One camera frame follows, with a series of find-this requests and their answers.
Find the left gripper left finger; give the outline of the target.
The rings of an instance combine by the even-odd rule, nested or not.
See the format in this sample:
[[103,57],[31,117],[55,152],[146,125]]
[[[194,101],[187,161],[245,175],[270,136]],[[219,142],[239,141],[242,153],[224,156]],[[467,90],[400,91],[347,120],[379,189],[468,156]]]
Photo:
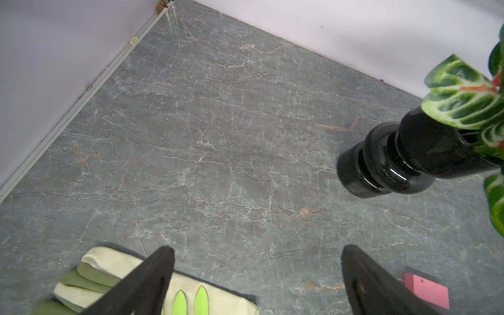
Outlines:
[[82,314],[161,314],[174,266],[174,249],[161,246]]

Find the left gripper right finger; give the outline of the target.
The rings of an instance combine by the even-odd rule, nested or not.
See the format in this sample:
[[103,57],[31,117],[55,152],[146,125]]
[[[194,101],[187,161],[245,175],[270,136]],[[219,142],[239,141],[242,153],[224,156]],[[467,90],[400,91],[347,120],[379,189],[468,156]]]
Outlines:
[[408,291],[357,245],[343,248],[341,267],[354,314],[428,315],[437,311]]

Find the pink block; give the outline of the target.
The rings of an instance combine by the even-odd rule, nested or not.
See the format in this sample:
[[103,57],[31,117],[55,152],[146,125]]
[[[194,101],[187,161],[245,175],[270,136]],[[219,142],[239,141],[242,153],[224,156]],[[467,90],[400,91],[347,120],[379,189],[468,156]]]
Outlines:
[[405,287],[421,300],[450,309],[449,290],[446,286],[410,272],[404,273],[404,283]]

